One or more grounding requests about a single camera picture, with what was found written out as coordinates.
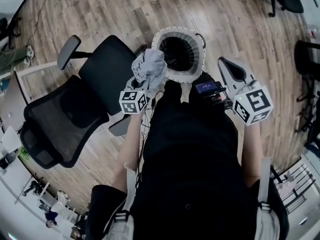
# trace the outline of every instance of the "strap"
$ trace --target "strap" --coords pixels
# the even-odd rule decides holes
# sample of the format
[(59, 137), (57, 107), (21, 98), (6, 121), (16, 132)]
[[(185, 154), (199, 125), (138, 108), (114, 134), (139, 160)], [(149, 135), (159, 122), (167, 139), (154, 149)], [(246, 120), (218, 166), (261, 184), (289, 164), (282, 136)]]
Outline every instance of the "strap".
[(126, 188), (128, 193), (126, 196), (125, 204), (123, 206), (123, 210), (130, 211), (131, 206), (134, 203), (136, 195), (136, 182), (136, 172), (134, 170), (131, 170), (130, 168), (126, 168)]
[(261, 202), (266, 203), (268, 200), (270, 166), (271, 166), (271, 158), (264, 157), (261, 163), (261, 176), (260, 176), (260, 185), (259, 185), (259, 194), (258, 194), (259, 203)]

